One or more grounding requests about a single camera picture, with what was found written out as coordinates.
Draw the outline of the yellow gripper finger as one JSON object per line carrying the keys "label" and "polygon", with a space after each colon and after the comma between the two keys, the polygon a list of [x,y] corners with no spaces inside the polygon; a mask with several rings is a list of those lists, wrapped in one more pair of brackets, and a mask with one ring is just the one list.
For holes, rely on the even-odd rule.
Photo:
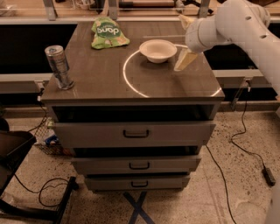
{"label": "yellow gripper finger", "polygon": [[184,70],[189,64],[191,64],[198,54],[192,52],[189,48],[183,48],[178,56],[178,60],[175,64],[174,70],[176,72]]}
{"label": "yellow gripper finger", "polygon": [[186,30],[194,22],[193,18],[185,16],[185,15],[179,15],[178,18],[179,18],[182,28],[184,30]]}

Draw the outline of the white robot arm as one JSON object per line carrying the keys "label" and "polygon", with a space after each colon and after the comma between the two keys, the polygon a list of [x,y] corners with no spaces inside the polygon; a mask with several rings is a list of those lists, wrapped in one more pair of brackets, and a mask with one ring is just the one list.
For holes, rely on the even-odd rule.
{"label": "white robot arm", "polygon": [[269,12],[248,0],[227,0],[211,17],[192,20],[181,16],[185,29],[185,44],[175,65],[185,69],[198,53],[235,44],[254,62],[280,95],[280,38],[268,30]]}

